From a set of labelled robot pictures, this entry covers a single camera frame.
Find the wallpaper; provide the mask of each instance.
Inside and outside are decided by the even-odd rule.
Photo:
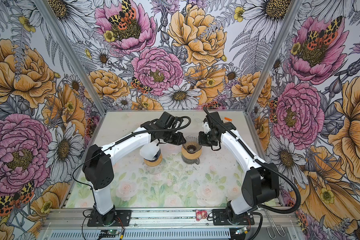
[[[360,0],[304,2],[251,117],[305,238],[360,240]]]
[[[0,0],[1,240],[38,237],[100,119],[43,21],[31,1]]]
[[[49,0],[108,109],[245,108],[290,2]]]

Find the printed pink rose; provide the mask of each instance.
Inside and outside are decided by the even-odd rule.
[[[323,128],[320,96],[308,83],[288,83],[278,98],[276,114],[275,135],[287,138],[298,150],[309,147]]]
[[[35,187],[45,182],[51,141],[48,128],[28,115],[11,114],[0,120],[0,196],[14,195],[32,180]]]
[[[344,30],[344,18],[340,18],[341,24],[334,33],[336,38],[328,45],[318,43],[313,50],[308,49],[310,41],[307,40],[309,31],[321,32],[331,22],[318,22],[317,18],[309,17],[298,30],[298,35],[292,39],[292,49],[289,58],[284,62],[284,70],[302,81],[310,81],[312,84],[321,84],[336,72],[344,61],[346,54],[341,54],[348,31]]]
[[[123,56],[131,52],[143,50],[147,46],[152,46],[156,40],[156,22],[153,17],[145,13],[141,4],[138,6],[131,0],[132,8],[136,10],[136,18],[127,23],[125,30],[120,30],[118,26],[113,26],[108,18],[119,15],[121,3],[116,7],[111,4],[108,8],[96,8],[95,18],[97,32],[104,36],[105,41],[111,46],[110,53],[114,56]]]
[[[141,52],[131,64],[134,76],[141,84],[151,87],[153,95],[163,95],[173,85],[180,85],[183,80],[183,69],[176,55],[167,53],[163,49],[153,47]]]

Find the metal tongs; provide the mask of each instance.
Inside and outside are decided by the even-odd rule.
[[[269,221],[269,223],[270,223],[270,226],[267,227],[267,231],[268,231],[269,237],[272,238],[272,239],[275,239],[275,238],[276,238],[276,233],[275,233],[275,230],[274,230],[273,228],[276,228],[276,231],[278,232],[278,234],[279,234],[280,236],[285,237],[285,231],[284,231],[284,229],[283,229],[283,226],[281,226],[281,225],[276,225],[275,222],[273,221],[273,219],[272,219],[271,214],[269,213],[269,211],[268,211],[268,210],[265,210],[265,209],[264,209],[264,211],[265,211],[265,215],[267,215],[268,221]],[[283,234],[281,234],[281,233],[279,232],[279,229],[277,228],[278,226],[281,227],[281,230],[282,230],[282,233],[283,233]],[[271,233],[270,233],[270,231],[269,231],[269,228],[272,229],[273,237],[272,237],[272,235],[271,235]]]

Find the floral wallpaper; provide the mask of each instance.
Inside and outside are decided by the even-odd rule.
[[[360,240],[360,0],[304,1],[269,77],[250,114],[305,238]]]
[[[0,0],[0,239],[38,237],[99,119],[34,4]]]
[[[290,2],[49,0],[107,109],[245,108]]]

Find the metal post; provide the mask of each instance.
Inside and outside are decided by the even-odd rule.
[[[282,44],[285,41],[285,37],[288,35],[289,30],[293,26],[293,22],[295,21],[297,14],[300,10],[300,7],[303,3],[303,0],[292,0],[288,12],[286,13],[286,17],[284,18],[283,24],[281,26],[279,34],[276,36],[275,41],[273,42],[273,46],[271,51],[268,54],[268,58],[264,64],[263,69],[261,70],[261,74],[259,77],[259,81],[256,84],[256,87],[253,90],[253,93],[250,98],[250,102],[246,107],[246,113],[249,114],[254,107],[257,99],[259,98],[261,89],[263,88],[265,82],[267,81],[267,77],[269,71],[271,70],[277,56],[278,52],[281,49]]]
[[[86,74],[84,67],[81,65],[80,60],[76,55],[76,52],[73,50],[73,47],[70,45],[70,41],[68,37],[61,29],[61,26],[58,23],[56,15],[54,15],[52,8],[49,6],[48,0],[37,0],[33,2],[36,5],[37,9],[40,11],[42,17],[44,18],[46,24],[48,25],[49,30],[55,36],[58,44],[61,46],[62,50],[65,52],[65,54],[71,61],[70,63],[76,70],[78,77],[84,83],[84,86],[86,87],[86,90],[88,91],[89,95],[92,97],[92,100],[96,105],[100,113],[100,116],[104,116],[106,112],[104,108],[104,104],[102,103],[91,81],[89,80],[89,77]]]

